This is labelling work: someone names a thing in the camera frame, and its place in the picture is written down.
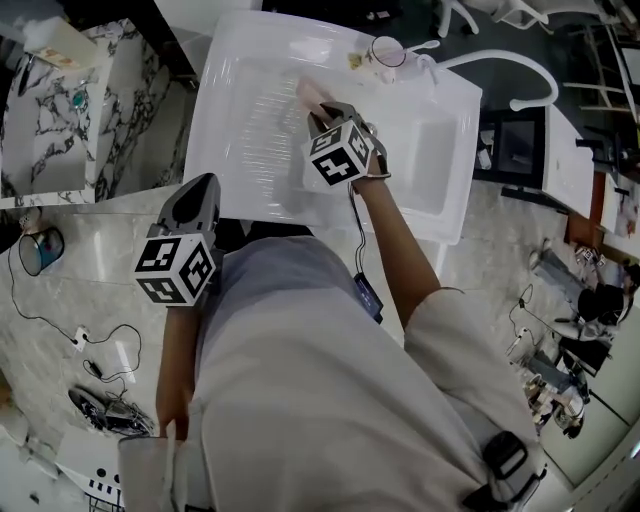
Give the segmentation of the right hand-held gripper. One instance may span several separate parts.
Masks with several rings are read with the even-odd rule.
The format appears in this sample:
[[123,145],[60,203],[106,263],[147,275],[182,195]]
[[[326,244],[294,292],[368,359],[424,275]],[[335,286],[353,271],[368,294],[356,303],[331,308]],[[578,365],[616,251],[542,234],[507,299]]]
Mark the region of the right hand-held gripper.
[[310,140],[302,146],[304,189],[338,189],[361,178],[388,178],[386,149],[348,103],[320,104],[307,116]]

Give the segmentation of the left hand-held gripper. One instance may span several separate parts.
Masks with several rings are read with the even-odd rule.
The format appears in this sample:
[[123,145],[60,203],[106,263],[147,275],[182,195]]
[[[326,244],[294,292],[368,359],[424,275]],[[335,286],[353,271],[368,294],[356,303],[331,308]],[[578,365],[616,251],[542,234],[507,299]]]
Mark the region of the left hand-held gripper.
[[[219,222],[218,177],[204,173],[183,184],[151,225],[133,277],[155,304],[194,306],[219,289],[223,252],[213,232]],[[210,231],[172,231],[165,226],[208,226]]]

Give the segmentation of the person's left forearm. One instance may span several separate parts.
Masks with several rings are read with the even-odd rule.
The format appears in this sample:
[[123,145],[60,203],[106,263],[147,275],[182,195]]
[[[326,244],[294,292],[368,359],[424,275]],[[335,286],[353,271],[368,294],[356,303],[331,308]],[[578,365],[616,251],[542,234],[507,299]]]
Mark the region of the person's left forearm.
[[195,388],[195,360],[200,312],[193,307],[167,309],[158,384],[156,413],[161,437],[174,424],[176,439],[188,434],[188,407]]

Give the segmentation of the person's right forearm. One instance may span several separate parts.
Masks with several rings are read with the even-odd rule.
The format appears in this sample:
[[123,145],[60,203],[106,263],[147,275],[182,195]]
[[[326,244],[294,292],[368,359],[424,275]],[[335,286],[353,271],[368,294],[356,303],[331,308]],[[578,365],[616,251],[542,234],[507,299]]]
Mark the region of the person's right forearm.
[[382,179],[354,182],[362,197],[400,323],[406,328],[416,308],[441,289],[440,281]]

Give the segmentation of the person's black trousers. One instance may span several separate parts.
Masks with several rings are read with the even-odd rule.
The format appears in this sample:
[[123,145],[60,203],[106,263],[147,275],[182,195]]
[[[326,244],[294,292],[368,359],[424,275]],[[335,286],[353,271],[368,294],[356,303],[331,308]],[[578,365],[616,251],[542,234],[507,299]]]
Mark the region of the person's black trousers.
[[215,235],[215,248],[231,253],[261,239],[312,236],[313,233],[303,225],[221,218]]

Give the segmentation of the patterned glass cup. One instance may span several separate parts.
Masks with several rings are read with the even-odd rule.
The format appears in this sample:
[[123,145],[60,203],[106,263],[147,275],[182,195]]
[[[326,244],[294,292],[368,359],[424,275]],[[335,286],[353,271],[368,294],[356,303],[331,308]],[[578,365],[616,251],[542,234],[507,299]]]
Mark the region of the patterned glass cup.
[[406,61],[406,50],[396,39],[378,36],[364,50],[350,53],[348,61],[352,70],[361,70],[383,84],[393,84],[396,71]]

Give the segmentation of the white washbasin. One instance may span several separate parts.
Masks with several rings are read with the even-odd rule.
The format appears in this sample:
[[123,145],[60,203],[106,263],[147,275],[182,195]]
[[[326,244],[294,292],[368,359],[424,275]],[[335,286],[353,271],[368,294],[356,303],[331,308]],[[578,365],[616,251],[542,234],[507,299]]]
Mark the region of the white washbasin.
[[469,199],[479,87],[421,67],[385,84],[348,57],[370,44],[355,30],[262,11],[222,15],[198,91],[184,176],[212,172],[225,217],[350,229],[366,224],[344,187],[304,186],[307,78],[352,104],[387,150],[388,186],[415,237],[456,244]]

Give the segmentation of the white faucet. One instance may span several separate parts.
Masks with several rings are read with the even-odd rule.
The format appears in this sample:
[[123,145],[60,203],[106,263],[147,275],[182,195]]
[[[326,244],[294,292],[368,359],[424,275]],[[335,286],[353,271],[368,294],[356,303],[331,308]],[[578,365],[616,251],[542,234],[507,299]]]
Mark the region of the white faucet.
[[417,64],[420,70],[431,77],[434,86],[439,83],[438,63],[428,54],[421,54],[417,58]]

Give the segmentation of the marble pattern cabinet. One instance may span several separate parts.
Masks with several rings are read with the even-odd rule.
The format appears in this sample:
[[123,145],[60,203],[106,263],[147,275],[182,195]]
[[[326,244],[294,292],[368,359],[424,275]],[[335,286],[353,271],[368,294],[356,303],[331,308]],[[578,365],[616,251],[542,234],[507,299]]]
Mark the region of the marble pattern cabinet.
[[[94,204],[183,178],[195,89],[127,19],[84,34],[99,51],[92,68],[18,65],[0,126],[0,209]],[[84,111],[71,104],[78,90]]]

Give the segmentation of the white curved pipe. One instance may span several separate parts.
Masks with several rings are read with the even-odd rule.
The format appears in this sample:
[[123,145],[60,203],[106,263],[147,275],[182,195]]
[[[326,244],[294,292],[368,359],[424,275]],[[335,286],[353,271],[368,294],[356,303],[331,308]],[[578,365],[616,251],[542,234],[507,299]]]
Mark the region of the white curved pipe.
[[450,69],[453,67],[461,66],[464,64],[469,64],[472,62],[477,62],[480,60],[503,60],[512,63],[516,63],[522,65],[531,71],[537,73],[540,77],[542,77],[549,86],[549,94],[545,97],[533,100],[521,100],[521,99],[511,99],[509,102],[509,106],[512,111],[519,112],[525,109],[530,108],[541,108],[553,105],[557,98],[559,97],[559,87],[554,79],[554,77],[550,74],[550,72],[541,66],[536,61],[532,60],[529,57],[523,56],[521,54],[506,51],[506,50],[498,50],[498,49],[488,49],[488,50],[480,50],[471,52],[468,54],[464,54],[455,58],[451,58],[442,62],[438,62],[435,64],[435,68],[440,70]]

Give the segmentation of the black device with blue screen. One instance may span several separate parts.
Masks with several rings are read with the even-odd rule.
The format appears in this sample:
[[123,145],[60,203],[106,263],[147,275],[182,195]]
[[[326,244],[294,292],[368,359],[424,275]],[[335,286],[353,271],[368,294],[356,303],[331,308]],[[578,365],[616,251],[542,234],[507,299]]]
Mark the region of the black device with blue screen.
[[354,275],[354,282],[358,288],[363,307],[377,324],[381,324],[383,321],[382,310],[384,304],[375,292],[373,286],[369,283],[363,272]]

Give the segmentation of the white office chair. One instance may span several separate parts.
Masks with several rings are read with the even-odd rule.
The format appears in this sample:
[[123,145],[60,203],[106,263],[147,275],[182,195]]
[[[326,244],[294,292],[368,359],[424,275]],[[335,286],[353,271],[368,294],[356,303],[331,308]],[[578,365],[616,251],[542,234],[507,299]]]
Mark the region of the white office chair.
[[536,22],[547,24],[547,14],[532,6],[533,0],[438,0],[440,4],[437,34],[446,38],[449,32],[453,12],[466,21],[471,34],[479,33],[479,26],[469,12],[469,8],[488,14],[494,23],[505,22],[514,28],[527,30]]

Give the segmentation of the person's light grey shirt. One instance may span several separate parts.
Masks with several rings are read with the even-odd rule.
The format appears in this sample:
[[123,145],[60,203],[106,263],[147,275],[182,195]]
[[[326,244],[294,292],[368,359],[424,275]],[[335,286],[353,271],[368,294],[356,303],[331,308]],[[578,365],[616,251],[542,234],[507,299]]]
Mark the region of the person's light grey shirt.
[[126,512],[467,512],[509,431],[543,454],[472,299],[429,295],[403,342],[310,236],[226,256],[199,336],[187,438],[126,438]]

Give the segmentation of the black desk with white top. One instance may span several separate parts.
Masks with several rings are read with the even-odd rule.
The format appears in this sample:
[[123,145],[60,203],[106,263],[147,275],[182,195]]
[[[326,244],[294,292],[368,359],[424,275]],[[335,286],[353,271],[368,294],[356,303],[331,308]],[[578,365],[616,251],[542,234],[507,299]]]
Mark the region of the black desk with white top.
[[481,112],[473,178],[503,197],[582,213],[593,176],[592,150],[555,106]]

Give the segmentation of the brown wooden cabinet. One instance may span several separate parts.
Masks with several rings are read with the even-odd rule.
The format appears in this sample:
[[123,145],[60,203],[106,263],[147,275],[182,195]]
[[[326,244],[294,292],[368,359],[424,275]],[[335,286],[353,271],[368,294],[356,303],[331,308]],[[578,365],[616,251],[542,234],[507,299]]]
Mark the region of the brown wooden cabinet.
[[570,213],[567,218],[564,242],[570,245],[598,249],[604,238],[604,227],[601,224],[606,175],[595,172],[591,187],[589,206],[582,213]]

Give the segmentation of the white box with black dots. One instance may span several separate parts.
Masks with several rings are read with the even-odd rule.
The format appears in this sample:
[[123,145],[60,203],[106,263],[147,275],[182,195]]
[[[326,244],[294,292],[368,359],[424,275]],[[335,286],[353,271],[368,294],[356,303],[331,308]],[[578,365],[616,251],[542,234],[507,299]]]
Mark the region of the white box with black dots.
[[69,425],[64,430],[55,464],[85,494],[124,507],[116,439]]

